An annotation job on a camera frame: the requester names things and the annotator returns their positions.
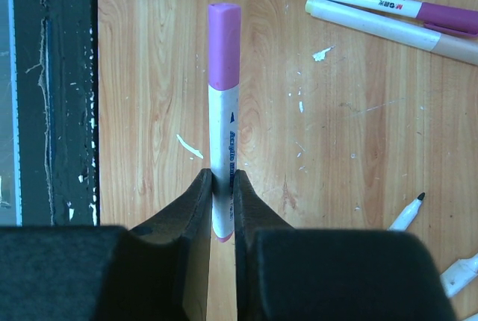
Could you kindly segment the pink cap marker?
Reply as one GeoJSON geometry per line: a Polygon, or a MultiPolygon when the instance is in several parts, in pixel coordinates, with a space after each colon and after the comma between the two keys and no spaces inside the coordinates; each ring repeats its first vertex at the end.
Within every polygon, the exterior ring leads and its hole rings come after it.
{"type": "Polygon", "coordinates": [[[226,242],[234,232],[233,185],[238,152],[241,7],[208,6],[208,120],[212,227],[226,242]]]}
{"type": "Polygon", "coordinates": [[[477,277],[477,254],[471,258],[458,259],[440,276],[441,285],[448,298],[454,297],[477,277]]]}

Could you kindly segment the green cap marker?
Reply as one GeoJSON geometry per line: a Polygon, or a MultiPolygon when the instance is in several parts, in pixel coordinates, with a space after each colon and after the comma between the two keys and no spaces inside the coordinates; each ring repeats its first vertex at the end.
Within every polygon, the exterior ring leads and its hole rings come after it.
{"type": "Polygon", "coordinates": [[[473,315],[463,319],[462,321],[478,321],[478,314],[473,314],[473,315]]]}

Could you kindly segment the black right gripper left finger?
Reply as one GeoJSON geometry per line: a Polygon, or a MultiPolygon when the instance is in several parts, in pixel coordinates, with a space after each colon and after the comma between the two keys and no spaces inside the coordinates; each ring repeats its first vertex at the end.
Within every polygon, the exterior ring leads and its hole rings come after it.
{"type": "Polygon", "coordinates": [[[212,174],[132,229],[1,229],[3,320],[204,320],[212,174]]]}

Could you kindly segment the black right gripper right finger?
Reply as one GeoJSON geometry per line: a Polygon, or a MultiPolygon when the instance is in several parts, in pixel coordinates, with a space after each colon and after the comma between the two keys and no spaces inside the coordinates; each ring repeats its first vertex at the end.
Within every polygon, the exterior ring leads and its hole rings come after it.
{"type": "Polygon", "coordinates": [[[234,179],[239,320],[454,320],[431,254],[401,231],[294,228],[234,179]]]}

